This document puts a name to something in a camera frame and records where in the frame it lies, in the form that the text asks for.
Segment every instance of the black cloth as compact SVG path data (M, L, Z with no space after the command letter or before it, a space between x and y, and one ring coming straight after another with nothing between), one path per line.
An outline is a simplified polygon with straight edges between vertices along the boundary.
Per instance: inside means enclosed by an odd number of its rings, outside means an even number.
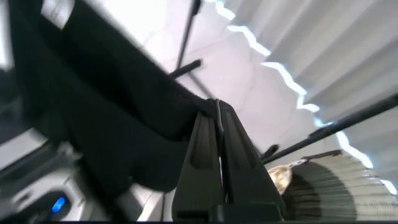
M79 149L111 197L132 182L175 188L195 117L215 117L214 102L168 77L83 1L62 30L40 15L41 0L9 7L26 118Z

